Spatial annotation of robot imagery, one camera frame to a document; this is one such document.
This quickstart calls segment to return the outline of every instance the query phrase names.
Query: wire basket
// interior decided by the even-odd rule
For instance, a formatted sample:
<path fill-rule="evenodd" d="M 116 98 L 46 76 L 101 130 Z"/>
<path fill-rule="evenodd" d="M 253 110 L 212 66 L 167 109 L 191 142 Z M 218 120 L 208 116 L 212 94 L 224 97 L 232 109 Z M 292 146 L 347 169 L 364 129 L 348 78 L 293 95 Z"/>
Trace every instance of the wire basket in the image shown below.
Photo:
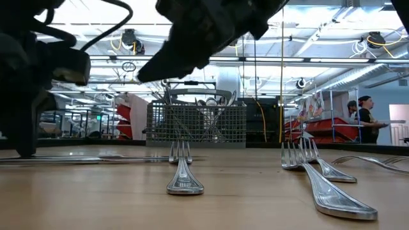
<path fill-rule="evenodd" d="M 148 104 L 147 146 L 188 141 L 197 148 L 245 148 L 246 105 L 197 106 L 157 100 Z"/>

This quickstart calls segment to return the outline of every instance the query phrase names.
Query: wooden table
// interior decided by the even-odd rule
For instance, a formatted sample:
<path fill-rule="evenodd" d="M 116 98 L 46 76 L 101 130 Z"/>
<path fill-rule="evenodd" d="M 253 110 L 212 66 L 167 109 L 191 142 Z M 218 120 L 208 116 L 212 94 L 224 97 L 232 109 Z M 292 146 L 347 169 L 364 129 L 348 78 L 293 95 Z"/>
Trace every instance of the wooden table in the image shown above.
<path fill-rule="evenodd" d="M 169 150 L 69 146 L 37 152 L 167 155 Z M 320 153 L 327 162 L 360 154 Z M 204 194 L 192 197 L 166 194 L 176 171 L 167 163 L 0 166 L 0 229 L 409 229 L 409 176 L 358 160 L 337 166 L 358 184 L 336 185 L 379 211 L 379 221 L 359 222 L 316 211 L 307 175 L 282 170 L 279 149 L 192 149 L 192 154 L 209 156 L 191 166 L 204 185 Z"/>

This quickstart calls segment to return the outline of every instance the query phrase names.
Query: ceiling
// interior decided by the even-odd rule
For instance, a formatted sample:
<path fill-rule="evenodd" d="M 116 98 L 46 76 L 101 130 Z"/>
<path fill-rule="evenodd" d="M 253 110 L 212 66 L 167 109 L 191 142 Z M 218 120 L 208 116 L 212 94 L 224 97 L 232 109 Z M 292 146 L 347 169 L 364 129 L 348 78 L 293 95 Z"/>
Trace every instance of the ceiling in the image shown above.
<path fill-rule="evenodd" d="M 133 56 L 132 50 L 121 45 L 121 34 L 125 29 L 135 29 L 136 37 L 144 43 L 145 56 L 154 55 L 162 46 L 169 34 L 171 23 L 159 15 L 155 9 L 156 1 L 131 1 L 124 0 L 134 9 L 134 16 L 121 29 L 88 49 L 92 56 Z M 216 54 L 220 57 L 284 57 L 289 58 L 392 58 L 385 49 L 372 49 L 367 47 L 366 39 L 370 31 L 379 31 L 387 43 L 387 50 L 396 50 L 406 45 L 409 40 L 396 11 L 390 3 L 373 0 L 360 1 L 361 8 L 341 7 L 342 0 L 291 0 L 284 7 L 284 18 L 279 12 L 269 21 L 270 29 L 264 36 L 254 41 L 247 33 L 242 36 L 235 47 L 226 47 Z M 100 35 L 103 31 L 123 20 L 127 11 L 116 6 L 109 5 L 99 0 L 66 0 L 56 10 L 52 27 L 68 31 L 78 39 L 76 48 L 81 48 L 86 42 Z M 45 15 L 38 16 L 44 20 Z M 54 41 L 55 38 L 39 34 L 38 39 L 44 42 Z M 137 70 L 147 61 L 133 60 L 134 72 L 124 72 L 122 64 L 127 61 L 118 60 L 115 63 L 107 60 L 93 60 L 91 69 L 91 84 L 86 88 L 78 88 L 73 84 L 60 82 L 54 83 L 53 91 L 60 92 L 67 100 L 72 98 L 88 99 L 98 103 L 110 103 L 104 93 L 93 91 L 115 92 L 129 91 L 138 93 L 141 97 L 151 100 L 151 91 L 161 91 L 160 84 L 139 84 L 136 79 Z M 213 61 L 203 70 L 195 70 L 184 80 L 215 82 L 221 76 L 223 68 L 237 67 L 234 74 L 240 78 L 244 88 L 251 91 L 254 83 L 259 90 L 264 92 L 278 93 L 280 90 L 281 67 L 277 65 L 259 64 L 251 62 L 225 62 Z M 304 91 L 314 89 L 341 75 L 342 73 L 356 68 L 348 65 L 285 65 L 282 71 L 284 92 L 302 93 L 291 82 L 303 77 L 308 83 Z M 392 72 L 406 72 L 406 68 L 394 68 Z M 374 84 L 385 80 L 388 76 L 376 76 L 360 85 Z M 69 91 L 86 91 L 82 93 L 69 93 Z M 89 101 L 78 101 L 87 104 Z"/>

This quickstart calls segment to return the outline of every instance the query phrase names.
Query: black shirt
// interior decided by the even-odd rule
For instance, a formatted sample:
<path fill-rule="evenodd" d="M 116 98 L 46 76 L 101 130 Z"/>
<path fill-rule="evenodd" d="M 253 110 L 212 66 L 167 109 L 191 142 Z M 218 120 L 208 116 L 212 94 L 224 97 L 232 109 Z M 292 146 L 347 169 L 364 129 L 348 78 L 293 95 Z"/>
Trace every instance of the black shirt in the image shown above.
<path fill-rule="evenodd" d="M 371 112 L 367 109 L 359 110 L 359 120 L 366 123 L 374 123 L 374 118 L 371 115 Z M 360 139 L 362 143 L 371 143 L 376 144 L 378 139 L 379 129 L 372 127 L 362 127 L 360 129 Z"/>

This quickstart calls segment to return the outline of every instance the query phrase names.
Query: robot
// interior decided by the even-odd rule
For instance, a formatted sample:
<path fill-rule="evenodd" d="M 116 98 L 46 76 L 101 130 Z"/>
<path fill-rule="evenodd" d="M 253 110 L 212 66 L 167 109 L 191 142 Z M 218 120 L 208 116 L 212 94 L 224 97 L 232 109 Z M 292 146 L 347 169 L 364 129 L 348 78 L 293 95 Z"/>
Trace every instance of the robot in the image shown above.
<path fill-rule="evenodd" d="M 133 15 L 131 7 L 122 1 L 101 0 L 127 9 L 128 16 L 75 50 L 74 35 L 48 26 L 54 10 L 64 1 L 3 0 L 0 3 L 0 132 L 21 157 L 33 157 L 36 153 L 40 114 L 57 109 L 54 95 L 47 91 L 52 87 L 51 82 L 87 85 L 91 61 L 86 50 L 126 24 Z M 211 55 L 245 33 L 260 39 L 268 29 L 267 20 L 288 1 L 157 0 L 157 11 L 173 26 L 168 41 L 140 69 L 139 80 L 183 78 L 195 68 L 204 68 Z M 399 0 L 392 3 L 407 26 L 407 6 Z M 37 21 L 34 16 L 45 10 L 45 22 Z M 40 42 L 35 32 L 61 41 Z"/>

